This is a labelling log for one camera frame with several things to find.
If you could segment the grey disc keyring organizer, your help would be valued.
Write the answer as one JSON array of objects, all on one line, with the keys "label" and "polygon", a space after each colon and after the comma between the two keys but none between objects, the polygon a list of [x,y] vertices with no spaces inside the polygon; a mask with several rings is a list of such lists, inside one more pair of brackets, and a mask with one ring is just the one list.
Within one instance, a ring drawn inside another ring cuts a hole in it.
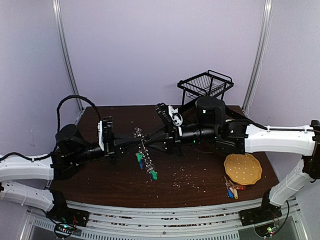
[{"label": "grey disc keyring organizer", "polygon": [[135,130],[134,137],[141,138],[141,143],[138,144],[138,152],[137,153],[143,154],[143,159],[142,159],[141,163],[139,163],[139,167],[140,167],[140,169],[145,169],[147,174],[150,177],[150,180],[153,181],[150,176],[150,171],[152,171],[152,170],[156,171],[156,170],[155,170],[155,166],[152,162],[152,159],[150,158],[149,151],[148,151],[147,147],[145,147],[144,142],[142,141],[142,139],[144,137],[144,135],[142,133],[142,129],[139,127],[136,127],[134,130]]}]

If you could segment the green key tag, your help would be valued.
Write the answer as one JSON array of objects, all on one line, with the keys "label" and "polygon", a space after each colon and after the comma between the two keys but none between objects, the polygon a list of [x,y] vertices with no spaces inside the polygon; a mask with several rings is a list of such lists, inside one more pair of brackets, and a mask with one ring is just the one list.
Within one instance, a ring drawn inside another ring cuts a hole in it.
[{"label": "green key tag", "polygon": [[142,159],[143,159],[143,154],[142,153],[140,153],[140,152],[137,152],[136,154],[135,154],[135,156],[136,156],[136,158],[137,158],[137,161],[139,162],[139,163],[141,163],[142,162]]},{"label": "green key tag", "polygon": [[158,180],[158,173],[157,173],[155,170],[151,170],[149,174],[150,174],[150,178],[151,178],[153,181]]}]

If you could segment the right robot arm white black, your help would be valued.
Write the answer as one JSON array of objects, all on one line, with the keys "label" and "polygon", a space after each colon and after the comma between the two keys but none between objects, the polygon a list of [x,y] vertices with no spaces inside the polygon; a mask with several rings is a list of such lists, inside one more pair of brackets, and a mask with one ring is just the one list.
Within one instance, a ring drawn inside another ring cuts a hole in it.
[{"label": "right robot arm white black", "polygon": [[268,220],[309,181],[320,177],[320,123],[275,127],[258,124],[230,110],[225,102],[212,96],[201,96],[175,108],[157,104],[156,113],[163,127],[141,140],[137,159],[153,180],[158,178],[148,148],[171,154],[184,145],[211,143],[229,156],[247,156],[257,152],[279,152],[301,155],[296,167],[280,183],[268,190],[256,210],[259,220]]}]

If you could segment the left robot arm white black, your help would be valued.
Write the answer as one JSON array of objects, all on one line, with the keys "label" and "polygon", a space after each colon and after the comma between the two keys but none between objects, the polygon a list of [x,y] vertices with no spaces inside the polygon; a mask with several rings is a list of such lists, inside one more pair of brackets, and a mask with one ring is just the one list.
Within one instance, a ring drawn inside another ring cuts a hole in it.
[{"label": "left robot arm white black", "polygon": [[83,164],[104,158],[116,159],[143,140],[137,129],[134,137],[115,137],[112,118],[100,120],[98,140],[88,142],[77,125],[67,124],[55,135],[53,152],[23,156],[11,152],[0,157],[0,199],[21,206],[30,206],[57,217],[61,222],[72,218],[64,194],[57,190],[38,189],[21,180],[63,181],[72,178]]}]

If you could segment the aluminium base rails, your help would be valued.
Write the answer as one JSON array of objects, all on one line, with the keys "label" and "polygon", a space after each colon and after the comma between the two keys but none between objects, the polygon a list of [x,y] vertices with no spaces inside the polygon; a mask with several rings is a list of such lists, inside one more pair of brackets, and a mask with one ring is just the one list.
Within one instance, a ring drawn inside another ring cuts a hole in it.
[{"label": "aluminium base rails", "polygon": [[244,226],[239,212],[258,207],[261,199],[220,205],[179,208],[129,208],[68,201],[68,206],[89,213],[69,240],[260,240],[257,231],[282,227],[273,240],[308,240],[300,207],[294,197],[282,206],[282,216]]}]

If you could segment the yellow dotted plate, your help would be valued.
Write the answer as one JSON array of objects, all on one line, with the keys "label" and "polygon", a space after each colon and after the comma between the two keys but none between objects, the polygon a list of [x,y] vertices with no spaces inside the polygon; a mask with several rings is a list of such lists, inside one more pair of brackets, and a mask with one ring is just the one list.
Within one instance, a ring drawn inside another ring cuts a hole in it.
[{"label": "yellow dotted plate", "polygon": [[254,185],[262,177],[262,167],[252,154],[229,154],[224,160],[226,175],[239,185]]}]

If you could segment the blue key tag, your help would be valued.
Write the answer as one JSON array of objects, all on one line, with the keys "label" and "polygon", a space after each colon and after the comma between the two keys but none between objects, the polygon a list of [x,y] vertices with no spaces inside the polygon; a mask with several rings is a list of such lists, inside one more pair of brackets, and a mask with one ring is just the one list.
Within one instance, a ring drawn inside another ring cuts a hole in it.
[{"label": "blue key tag", "polygon": [[232,199],[234,198],[234,194],[230,189],[227,190],[227,197]]}]

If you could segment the yellow key tag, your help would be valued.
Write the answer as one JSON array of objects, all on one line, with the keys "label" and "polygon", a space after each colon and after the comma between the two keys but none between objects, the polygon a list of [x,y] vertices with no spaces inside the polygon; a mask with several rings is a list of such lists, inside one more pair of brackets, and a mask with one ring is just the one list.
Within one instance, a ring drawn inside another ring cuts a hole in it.
[{"label": "yellow key tag", "polygon": [[238,197],[239,197],[238,196],[238,191],[237,191],[236,188],[233,189],[233,196],[234,196],[235,199],[238,199]]}]

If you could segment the aluminium corner frame post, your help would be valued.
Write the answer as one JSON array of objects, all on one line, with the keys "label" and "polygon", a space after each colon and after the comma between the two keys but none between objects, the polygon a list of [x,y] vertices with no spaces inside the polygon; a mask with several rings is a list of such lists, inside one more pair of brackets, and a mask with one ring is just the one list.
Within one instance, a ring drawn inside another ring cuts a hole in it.
[{"label": "aluminium corner frame post", "polygon": [[79,90],[76,84],[72,63],[71,63],[71,59],[68,51],[60,1],[52,0],[52,7],[53,7],[53,14],[54,14],[54,18],[57,26],[58,35],[59,35],[59,41],[60,41],[60,46],[62,50],[62,57],[63,57],[68,81],[71,86],[71,92],[74,95],[79,95]]}]

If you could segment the right aluminium frame post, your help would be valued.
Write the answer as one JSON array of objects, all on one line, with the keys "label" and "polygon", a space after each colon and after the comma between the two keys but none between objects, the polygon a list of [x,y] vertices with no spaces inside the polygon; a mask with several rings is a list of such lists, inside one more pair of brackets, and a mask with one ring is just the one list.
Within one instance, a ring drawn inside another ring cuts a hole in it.
[{"label": "right aluminium frame post", "polygon": [[263,68],[263,57],[268,47],[269,34],[272,24],[273,5],[273,0],[264,1],[264,8],[256,54],[253,62],[252,71],[250,74],[249,84],[242,105],[242,110],[247,116],[249,115],[250,107],[253,104],[253,100],[260,80],[261,71]]}]

